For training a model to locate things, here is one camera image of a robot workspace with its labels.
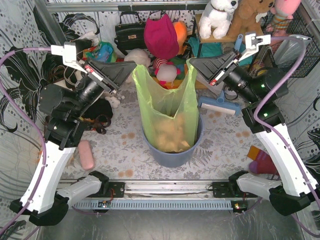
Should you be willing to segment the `green trash bag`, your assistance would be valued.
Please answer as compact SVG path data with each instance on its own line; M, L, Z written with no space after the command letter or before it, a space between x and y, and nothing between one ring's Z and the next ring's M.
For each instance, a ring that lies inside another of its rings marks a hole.
M165 118L173 119L185 114L185 129L191 147L196 141L199 121L195 89L196 69L188 62L188 72L178 88L165 89L149 74L147 68L138 65L132 73L139 103L141 122L148 142L155 147L155 124Z

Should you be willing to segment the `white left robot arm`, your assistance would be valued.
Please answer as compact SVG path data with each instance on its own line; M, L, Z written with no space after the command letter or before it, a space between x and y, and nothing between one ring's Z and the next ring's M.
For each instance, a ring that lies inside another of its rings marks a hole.
M117 91L136 68L136 63L87 59L80 66L84 73L74 90L49 84L40 93L39 109L50 117L43 135L42 159L25 194L10 204L13 212L27 215L36 226L57 225L68 209L84 198L112 192L109 178L98 171L64 189L59 190L57 186L88 126L81 120L82 115L103 92Z

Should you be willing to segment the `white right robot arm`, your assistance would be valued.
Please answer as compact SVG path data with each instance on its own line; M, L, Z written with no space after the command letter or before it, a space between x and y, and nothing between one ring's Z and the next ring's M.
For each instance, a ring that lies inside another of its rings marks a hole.
M223 82L249 103L242 109L243 120L269 153L280 180L267 180L247 171L229 177L230 191L248 193L269 200L283 216L289 216L308 207L320 195L320 184L310 174L296 151L285 124L285 119L274 100L286 95L283 83L274 89L285 76L276 67L251 77L239 67L240 55L231 50L221 56L192 58L190 64L207 81Z

